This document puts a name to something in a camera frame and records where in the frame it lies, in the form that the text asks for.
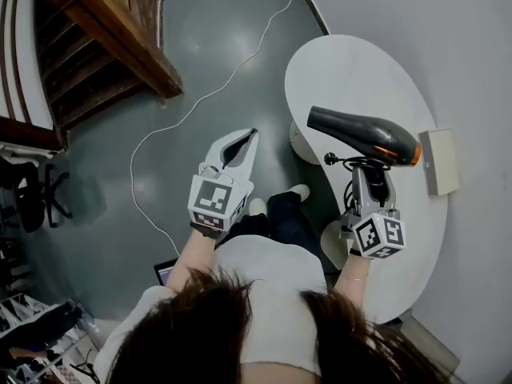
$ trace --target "black wristband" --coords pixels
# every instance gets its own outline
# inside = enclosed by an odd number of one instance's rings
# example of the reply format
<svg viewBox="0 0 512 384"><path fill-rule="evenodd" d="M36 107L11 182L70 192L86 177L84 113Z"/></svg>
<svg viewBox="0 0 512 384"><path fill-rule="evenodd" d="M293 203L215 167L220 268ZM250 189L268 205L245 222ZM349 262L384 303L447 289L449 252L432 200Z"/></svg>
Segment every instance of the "black wristband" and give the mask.
<svg viewBox="0 0 512 384"><path fill-rule="evenodd" d="M221 237L222 232L220 230L215 230L208 226L199 225L195 222L190 222L190 225L196 229L196 231L200 232L205 238L217 240Z"/></svg>

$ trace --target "wall outlet box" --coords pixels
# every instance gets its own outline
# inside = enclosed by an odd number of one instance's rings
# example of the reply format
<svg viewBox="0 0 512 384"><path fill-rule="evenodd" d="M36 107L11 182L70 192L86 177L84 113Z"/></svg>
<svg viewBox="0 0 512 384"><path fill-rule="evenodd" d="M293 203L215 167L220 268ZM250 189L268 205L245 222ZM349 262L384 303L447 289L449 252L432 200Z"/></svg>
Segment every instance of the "wall outlet box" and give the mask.
<svg viewBox="0 0 512 384"><path fill-rule="evenodd" d="M421 132L428 195L446 195L461 187L451 130Z"/></svg>

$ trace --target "white cable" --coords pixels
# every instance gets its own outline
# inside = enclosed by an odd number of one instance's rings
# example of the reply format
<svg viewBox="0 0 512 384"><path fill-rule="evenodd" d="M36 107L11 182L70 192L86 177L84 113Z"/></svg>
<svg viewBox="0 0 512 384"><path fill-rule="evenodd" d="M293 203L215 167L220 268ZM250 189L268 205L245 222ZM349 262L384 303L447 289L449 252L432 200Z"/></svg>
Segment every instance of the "white cable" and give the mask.
<svg viewBox="0 0 512 384"><path fill-rule="evenodd" d="M180 126L188 117L190 114L192 114L192 112L195 110L196 106L198 106L198 104L200 102L202 102L203 100L207 99L208 97L211 97L212 95L216 95L217 93L221 92L222 90L224 90L231 82L231 80L233 79L234 75L237 73L238 69L243 66L246 62L248 62L249 60L251 60L254 56L256 56L256 54L259 53L260 49L262 48L262 44L263 44L263 39L265 38L265 35L266 35L266 32L268 31L268 29L270 28L270 24L272 23L272 20L274 20L275 17L279 16L281 13L283 13L284 11L288 10L288 8L290 7L291 5L291 2L293 0L290 0L288 2L288 4L286 5L286 7L280 11L278 11L276 14L274 14L270 19L269 19L269 22L268 24L266 25L266 28L265 28L265 31L263 31L263 35L262 35L262 38L260 39L259 41L259 44L258 44L258 49L254 52L254 54L250 55L249 57L247 57L243 62L241 62L240 64L237 65L237 67L234 69L231 77L227 80L226 84L224 84L221 88L219 88L218 90L216 91L213 91L211 93L209 93L208 95L205 95L204 97L201 97L199 100L196 101L196 103L194 104L194 106L190 109L190 111L185 115L185 117L182 118L182 120L180 122L178 122L177 124L174 124L172 126L167 126L166 128L161 128L160 130L154 130L152 132L150 132L147 136L144 137L143 140L140 141L140 143L137 145L137 147L135 148L134 152L132 153L131 155L131 160L130 160L130 177L131 177L131 195L133 196L134 198L134 204L135 206L137 207L137 209L141 212L141 214L144 215L144 217L148 220L148 222L153 225L153 227L158 230L159 232L163 233L165 236L168 237L168 239L170 240L170 242L173 244L173 248L174 250L176 250L176 254L179 256L180 253L179 253L179 250L178 248L176 247L176 244L174 243L174 240L172 239L172 237L164 231L164 229L161 229L159 228L158 226L155 225L155 223L150 219L150 217L146 214L146 212L144 212L144 210L140 207L140 205L138 204L137 202L137 199L135 197L135 190L134 190L134 157L135 157L135 154L137 153L138 149L141 147L141 145L153 134L157 134L158 132L163 132L163 131L167 131L167 130L172 130L173 128L176 128L178 126Z"/></svg>

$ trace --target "dark blue pants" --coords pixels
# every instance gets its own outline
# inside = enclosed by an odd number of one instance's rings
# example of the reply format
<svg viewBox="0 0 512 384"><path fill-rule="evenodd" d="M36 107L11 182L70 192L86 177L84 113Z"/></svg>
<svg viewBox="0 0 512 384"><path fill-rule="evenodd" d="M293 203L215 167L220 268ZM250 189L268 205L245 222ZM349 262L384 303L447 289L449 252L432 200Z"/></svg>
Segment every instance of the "dark blue pants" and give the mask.
<svg viewBox="0 0 512 384"><path fill-rule="evenodd" d="M257 234L287 245L301 246L320 258L320 244L306 216L300 211L301 197L295 192L277 194L267 203L268 215L246 215L235 223L220 244L243 234Z"/></svg>

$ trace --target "gray floor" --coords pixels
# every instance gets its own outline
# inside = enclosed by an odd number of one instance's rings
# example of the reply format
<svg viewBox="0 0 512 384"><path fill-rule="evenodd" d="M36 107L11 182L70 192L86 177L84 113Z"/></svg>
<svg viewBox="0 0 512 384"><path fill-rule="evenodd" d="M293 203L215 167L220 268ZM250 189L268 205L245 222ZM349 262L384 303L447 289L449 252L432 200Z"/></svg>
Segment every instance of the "gray floor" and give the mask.
<svg viewBox="0 0 512 384"><path fill-rule="evenodd" d="M176 123L196 99L222 86L255 50L269 17L287 2L166 0L165 52L182 76L185 94L166 109L149 94L119 103L77 128L69 150L54 158L57 172L70 172L60 198L74 218L22 236L45 300L73 296L96 317L121 318L156 283L153 265L175 253L133 205L130 156L146 134ZM288 143L286 66L300 46L320 35L305 1L294 0L274 20L260 54L226 90L204 101L178 129L142 146L134 164L138 200L178 246L190 232L186 202L192 175L214 140L241 128L261 133L255 196L268 198L305 182L312 196L304 209L315 231L336 216L321 168L298 160Z"/></svg>

